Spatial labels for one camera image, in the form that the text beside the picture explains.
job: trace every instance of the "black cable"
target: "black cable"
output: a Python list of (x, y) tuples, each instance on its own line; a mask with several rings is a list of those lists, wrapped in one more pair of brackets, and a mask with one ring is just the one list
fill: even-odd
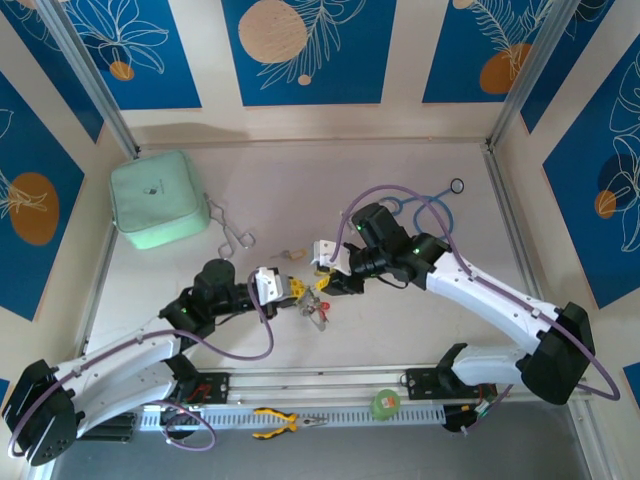
[(393, 287), (393, 288), (395, 288), (397, 290), (404, 290), (405, 288), (407, 288), (409, 286), (409, 282), (405, 282), (404, 285), (400, 286), (400, 285), (397, 285), (397, 284), (395, 284), (393, 282), (390, 282), (389, 280), (385, 280), (382, 277), (376, 277), (376, 278), (378, 280), (380, 280), (382, 283), (384, 283), (385, 285), (389, 285), (390, 287)]
[(237, 312), (237, 313), (232, 313), (231, 315), (229, 315), (228, 317), (223, 318), (222, 320), (220, 320), (220, 322), (216, 323), (216, 327), (219, 327), (220, 325), (224, 325), (225, 323), (227, 323), (229, 320), (231, 320), (234, 317), (237, 317), (238, 315), (242, 315), (244, 312)]

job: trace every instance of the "white table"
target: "white table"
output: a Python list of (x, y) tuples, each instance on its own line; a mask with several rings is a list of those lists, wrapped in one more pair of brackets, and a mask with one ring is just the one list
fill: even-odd
[[(365, 189), (396, 183), (435, 195), (460, 177), (465, 190), (444, 201), (455, 217), (454, 239), (471, 262), (522, 289), (516, 261), (477, 144), (427, 141), (295, 142), (224, 146), (189, 151), (209, 194), (222, 204), (240, 231), (257, 244), (232, 258), (237, 282), (256, 266), (277, 266), (304, 281), (317, 280), (305, 261), (270, 259), (283, 249), (310, 249), (314, 240), (336, 235), (340, 211)], [(384, 195), (372, 195), (375, 201)], [(399, 217), (410, 234), (418, 203)], [(421, 224), (439, 235), (425, 213)], [(356, 241), (357, 236), (345, 235)], [(158, 313), (210, 259), (217, 257), (222, 230), (212, 222), (194, 237), (148, 251), (119, 237), (92, 327), (88, 351), (116, 340)], [(280, 310), (271, 322), (276, 346), (258, 363), (232, 361), (198, 348), (192, 360), (214, 367), (346, 367), (434, 363), (456, 342), (505, 344), (506, 336), (447, 299), (415, 287), (394, 290), (369, 281), (360, 296), (329, 298), (330, 323), (320, 333), (295, 309)], [(209, 337), (237, 354), (266, 348), (257, 314), (234, 318)]]

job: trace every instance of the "blue backdrop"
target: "blue backdrop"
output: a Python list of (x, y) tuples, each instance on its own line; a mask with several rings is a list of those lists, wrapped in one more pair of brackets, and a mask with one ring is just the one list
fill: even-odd
[(4, 396), (7, 394), (7, 390), (9, 389), (9, 382), (0, 378), (0, 405), (4, 402)]
[(596, 32), (615, 0), (584, 0), (564, 35), (551, 54), (540, 78), (522, 107), (522, 118), (529, 132), (533, 132), (545, 110), (553, 100), (569, 72)]
[(640, 37), (544, 163), (598, 306), (640, 286)]
[[(0, 171), (9, 182), (26, 172), (44, 175), (59, 202), (55, 233), (43, 246), (25, 242), (9, 214), (0, 219), (0, 306), (33, 320), (84, 174), (1, 73), (0, 110)], [(0, 201), (7, 195), (7, 186), (0, 185)], [(17, 215), (29, 210), (22, 205)]]
[(91, 139), (96, 142), (104, 120), (59, 51), (55, 40), (46, 30), (38, 13), (16, 0), (0, 0), (0, 10), (78, 117)]
[[(532, 5), (537, 7), (541, 1), (532, 0)], [(482, 69), (499, 53), (494, 48), (498, 44), (493, 43), (492, 36), (487, 34), (493, 33), (495, 37), (498, 26), (502, 30), (509, 30), (507, 10), (514, 14), (517, 22), (530, 5), (529, 2), (530, 0), (481, 0), (468, 8), (456, 8), (452, 0), (448, 0), (449, 5), (422, 101), (502, 102), (506, 93), (486, 93), (480, 85)], [(481, 5), (487, 7), (484, 13), (479, 9)], [(487, 20), (487, 12), (490, 18), (499, 20), (499, 25)], [(483, 28), (488, 29), (487, 34), (481, 31)], [(526, 37), (526, 43), (532, 43), (537, 33), (536, 30)]]
[[(122, 110), (202, 106), (167, 0), (63, 5)], [(124, 73), (132, 78), (116, 78), (116, 61), (130, 67), (132, 74)]]
[[(266, 106), (380, 103), (396, 0), (350, 0), (343, 4), (345, 11), (340, 18), (357, 12), (361, 2), (362, 9), (347, 22), (335, 25), (335, 29), (331, 19), (324, 24), (327, 28), (325, 31), (328, 32), (330, 29), (333, 38), (336, 38), (337, 30), (339, 51), (331, 36), (327, 37), (328, 41), (323, 40), (322, 31), (325, 27), (319, 26), (316, 29), (320, 41), (317, 50), (311, 56), (317, 53), (321, 57), (322, 68), (315, 70), (309, 85), (299, 84), (298, 78), (305, 71), (294, 68), (291, 78), (285, 75), (265, 87), (270, 74), (259, 75), (266, 66), (247, 54), (238, 31), (240, 19), (257, 2), (223, 0), (222, 6), (243, 104)], [(319, 2), (287, 0), (287, 3), (295, 8), (300, 8), (301, 4), (310, 5), (309, 15), (302, 15), (308, 20), (305, 24), (310, 30), (310, 19), (315, 15), (314, 5)], [(336, 8), (332, 7), (330, 14), (335, 12)], [(286, 68), (288, 65), (283, 62), (272, 66)]]

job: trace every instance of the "beige circle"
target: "beige circle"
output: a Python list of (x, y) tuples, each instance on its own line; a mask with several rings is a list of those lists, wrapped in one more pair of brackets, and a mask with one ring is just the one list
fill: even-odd
[(56, 187), (47, 177), (34, 172), (19, 175), (11, 186), (23, 195), (44, 195), (44, 198), (38, 202), (42, 208), (32, 208), (29, 203), (24, 203), (18, 208), (9, 210), (9, 215), (13, 229), (20, 238), (31, 245), (46, 245), (55, 235), (60, 219)]
[[(58, 0), (60, 3), (62, 2), (68, 2), (69, 0)], [(30, 8), (31, 10), (35, 10), (36, 8), (38, 8), (38, 6), (36, 5), (36, 0), (16, 0), (16, 2), (24, 5), (27, 8)]]
[(133, 80), (133, 77), (135, 75), (133, 68), (131, 68), (129, 64), (120, 61), (113, 62), (109, 66), (109, 71), (111, 72), (111, 75), (122, 82)]
[(475, 2), (476, 0), (453, 0), (453, 6), (458, 10), (462, 10), (464, 8), (469, 8)]
[(298, 55), (307, 44), (307, 27), (291, 5), (281, 0), (260, 0), (238, 25), (240, 43), (261, 63), (281, 63)]

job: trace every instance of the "orange circle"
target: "orange circle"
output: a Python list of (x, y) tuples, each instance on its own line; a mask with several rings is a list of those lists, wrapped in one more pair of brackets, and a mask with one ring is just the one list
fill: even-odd
[(135, 75), (133, 68), (131, 68), (131, 65), (121, 62), (120, 60), (116, 60), (115, 62), (113, 62), (109, 66), (109, 71), (111, 72), (111, 75), (123, 82), (133, 80), (133, 77)]
[(601, 191), (596, 197), (596, 213), (604, 219), (616, 213), (616, 196), (609, 190)]
[(492, 95), (509, 93), (530, 50), (530, 44), (519, 43), (496, 53), (482, 69), (480, 88)]
[(11, 184), (9, 198), (17, 202), (9, 215), (18, 236), (35, 246), (49, 243), (60, 218), (58, 194), (49, 179), (39, 173), (23, 173)]

